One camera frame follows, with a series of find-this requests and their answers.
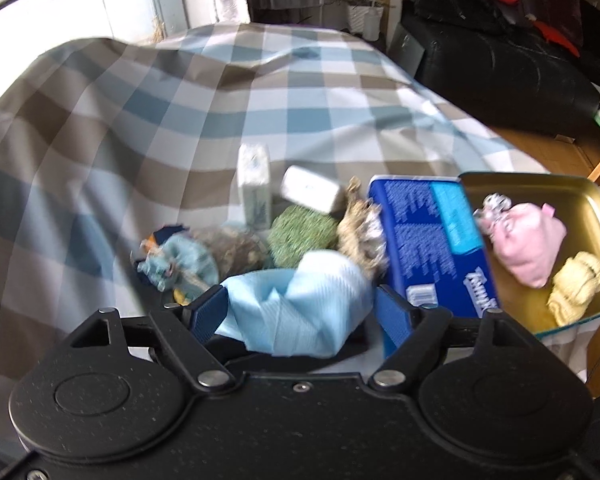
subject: green round object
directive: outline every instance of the green round object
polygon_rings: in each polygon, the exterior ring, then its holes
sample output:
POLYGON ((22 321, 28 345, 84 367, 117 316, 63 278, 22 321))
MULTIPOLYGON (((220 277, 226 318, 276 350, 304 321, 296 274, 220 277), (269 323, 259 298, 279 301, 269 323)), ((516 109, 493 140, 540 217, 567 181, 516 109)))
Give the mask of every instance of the green round object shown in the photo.
POLYGON ((277 267, 295 269, 307 252, 335 248, 337 227, 330 216, 299 205, 287 207, 271 226, 273 261, 277 267))

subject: metal tray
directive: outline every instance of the metal tray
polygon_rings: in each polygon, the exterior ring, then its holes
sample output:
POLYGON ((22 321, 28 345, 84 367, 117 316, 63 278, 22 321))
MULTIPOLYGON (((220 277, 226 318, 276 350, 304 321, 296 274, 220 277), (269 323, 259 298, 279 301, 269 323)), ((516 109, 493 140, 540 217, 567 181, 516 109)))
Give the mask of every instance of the metal tray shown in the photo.
MULTIPOLYGON (((531 202, 555 207, 555 216, 567 227, 552 276, 540 289, 521 285, 494 257, 491 241, 485 238, 491 273, 502 308, 536 335, 564 330, 558 327, 546 306, 553 286, 552 278, 566 259, 587 251, 600 259, 600 189, 579 176, 527 173, 464 173, 460 176, 473 208, 482 206, 489 193, 502 193, 514 204, 531 202)), ((600 292, 578 323, 600 316, 600 292)))

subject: pink pouch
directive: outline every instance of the pink pouch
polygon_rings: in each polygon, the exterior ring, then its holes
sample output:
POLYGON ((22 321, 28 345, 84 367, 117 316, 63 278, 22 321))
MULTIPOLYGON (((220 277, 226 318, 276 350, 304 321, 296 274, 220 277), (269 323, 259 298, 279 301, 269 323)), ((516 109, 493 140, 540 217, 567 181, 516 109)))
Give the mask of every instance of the pink pouch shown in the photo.
POLYGON ((523 285, 545 286, 554 268, 567 233, 554 211, 548 204, 512 207, 508 197, 492 194, 474 213, 480 230, 491 238, 496 257, 523 285))

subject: white soap bar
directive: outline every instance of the white soap bar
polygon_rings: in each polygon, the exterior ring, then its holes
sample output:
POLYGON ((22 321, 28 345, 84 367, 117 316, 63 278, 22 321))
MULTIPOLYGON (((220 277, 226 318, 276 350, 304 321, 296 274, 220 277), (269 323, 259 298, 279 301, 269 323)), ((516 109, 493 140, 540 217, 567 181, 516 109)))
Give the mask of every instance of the white soap bar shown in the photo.
POLYGON ((289 202, 323 214, 342 211, 346 206, 344 190, 339 183, 300 166, 286 170, 280 195, 289 202))
POLYGON ((271 228, 271 173, 264 144, 242 144, 236 171, 244 221, 256 231, 271 228))

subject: light blue fabric toy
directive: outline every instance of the light blue fabric toy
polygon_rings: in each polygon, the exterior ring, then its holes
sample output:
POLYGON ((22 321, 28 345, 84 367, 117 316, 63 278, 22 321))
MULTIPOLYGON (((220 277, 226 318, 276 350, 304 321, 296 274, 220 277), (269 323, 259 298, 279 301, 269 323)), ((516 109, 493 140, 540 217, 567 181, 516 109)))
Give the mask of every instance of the light blue fabric toy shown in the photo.
POLYGON ((184 234, 174 234, 150 249, 138 272, 146 274, 160 292, 177 288, 188 301, 219 281, 218 266, 207 248, 184 234))
POLYGON ((274 356, 336 355, 371 312, 371 282, 336 251, 311 251, 297 269, 256 270, 222 282, 229 313, 217 334, 274 356))

